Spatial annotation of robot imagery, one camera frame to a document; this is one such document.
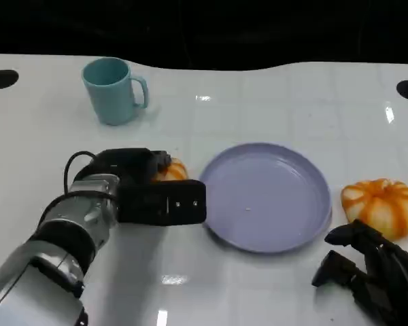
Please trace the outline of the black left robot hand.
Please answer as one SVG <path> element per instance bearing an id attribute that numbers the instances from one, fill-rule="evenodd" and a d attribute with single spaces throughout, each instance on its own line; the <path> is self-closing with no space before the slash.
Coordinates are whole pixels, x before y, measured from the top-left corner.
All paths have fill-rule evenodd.
<path id="1" fill-rule="evenodd" d="M 116 175 L 121 182 L 135 184 L 155 180 L 172 162 L 166 151 L 151 151 L 147 148 L 106 149 L 77 173 L 74 180 L 90 175 Z"/>

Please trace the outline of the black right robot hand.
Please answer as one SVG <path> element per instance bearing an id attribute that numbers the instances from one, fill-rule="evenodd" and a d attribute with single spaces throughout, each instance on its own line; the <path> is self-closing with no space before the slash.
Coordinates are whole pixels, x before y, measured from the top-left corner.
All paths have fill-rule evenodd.
<path id="1" fill-rule="evenodd" d="M 325 241 L 362 253 L 367 271 L 331 250 L 311 284 L 346 287 L 355 303 L 382 325 L 408 325 L 408 252 L 359 220 L 331 230 Z"/>

